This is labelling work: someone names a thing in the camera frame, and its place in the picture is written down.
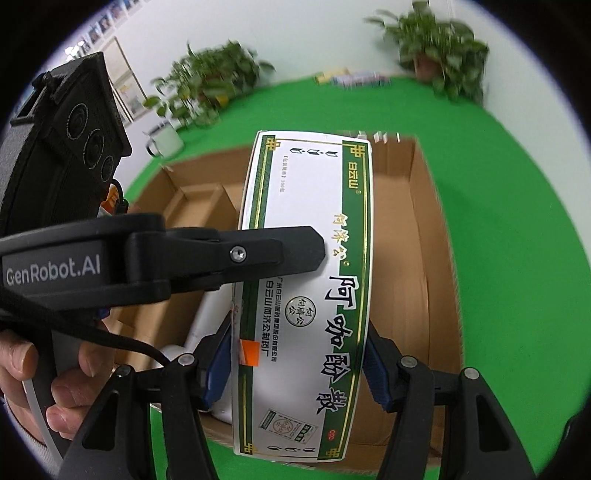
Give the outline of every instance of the product label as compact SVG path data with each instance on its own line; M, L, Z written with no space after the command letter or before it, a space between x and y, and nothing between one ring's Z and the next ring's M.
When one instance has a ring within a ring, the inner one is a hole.
M344 457L369 317L371 145L305 132L260 132L242 228L310 225L326 259L316 272L239 283L234 295L235 452L290 462ZM240 339L259 343L241 365Z

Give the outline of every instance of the human hand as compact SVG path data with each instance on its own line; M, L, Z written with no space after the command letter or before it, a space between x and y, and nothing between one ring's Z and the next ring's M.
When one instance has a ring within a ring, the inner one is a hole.
M106 330L99 322L98 328ZM63 372L51 383L56 402L47 409L47 423L62 437L72 440L92 403L113 370L115 351L83 342L78 352L79 368ZM35 346L11 330L0 332L0 390L21 426L44 443L41 430L29 408L22 382L31 379L37 369Z

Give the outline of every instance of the open cardboard box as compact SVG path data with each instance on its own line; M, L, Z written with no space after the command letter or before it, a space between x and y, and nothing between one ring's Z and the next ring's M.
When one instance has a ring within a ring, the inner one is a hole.
M396 137L372 141L374 152L374 269L370 318L380 335L404 355L433 369L462 368L459 306L452 251L437 191L417 142ZM251 148L204 155L164 167L137 201L143 212L160 212L167 227L236 228ZM200 293L173 296L155 305L117 309L113 328L156 347L182 345ZM139 354L118 353L119 363L144 369ZM365 379L359 390L346 457L314 463L334 471L376 472L384 457L395 415L375 403ZM206 434L231 446L230 425L202 414ZM443 412L436 411L431 462L443 447Z

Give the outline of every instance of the circular stamp logo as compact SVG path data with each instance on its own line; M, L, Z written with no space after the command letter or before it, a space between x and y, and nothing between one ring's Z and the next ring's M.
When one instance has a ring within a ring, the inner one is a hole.
M289 433L293 429L293 423L287 419L279 419L273 422L273 430L277 433Z
M285 306L285 318L295 327L305 327L316 317L316 305L308 297L294 297Z

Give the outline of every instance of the potted plant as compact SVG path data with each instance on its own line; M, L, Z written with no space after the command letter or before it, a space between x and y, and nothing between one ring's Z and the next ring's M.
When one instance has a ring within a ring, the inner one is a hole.
M366 21L379 25L384 36L398 43L400 65L414 71L417 80L431 83L436 93L450 99L461 95L482 104L482 76L489 50L475 40L468 25L458 20L438 21L426 1L413 2L413 10L400 17L387 10L376 14Z
M220 108L254 89L261 69L275 70L255 58L254 50L244 50L237 42L196 53L187 44L187 54L173 62L168 76L152 80L160 96L149 96L144 106L159 116L170 113L183 125L210 125Z

